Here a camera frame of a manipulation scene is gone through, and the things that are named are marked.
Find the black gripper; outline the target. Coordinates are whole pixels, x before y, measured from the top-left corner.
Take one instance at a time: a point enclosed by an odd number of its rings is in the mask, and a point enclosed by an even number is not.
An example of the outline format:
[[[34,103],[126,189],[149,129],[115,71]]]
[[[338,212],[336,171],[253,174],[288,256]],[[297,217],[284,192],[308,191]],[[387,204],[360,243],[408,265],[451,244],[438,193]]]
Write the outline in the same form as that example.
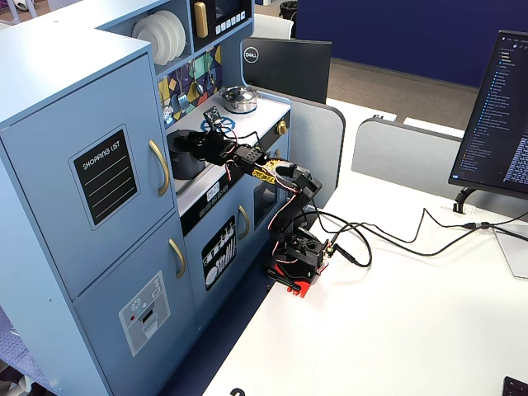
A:
[[[227,162],[234,155],[239,144],[228,139],[223,133],[209,131],[190,131],[188,140],[191,143],[188,151],[197,159],[206,162]]]

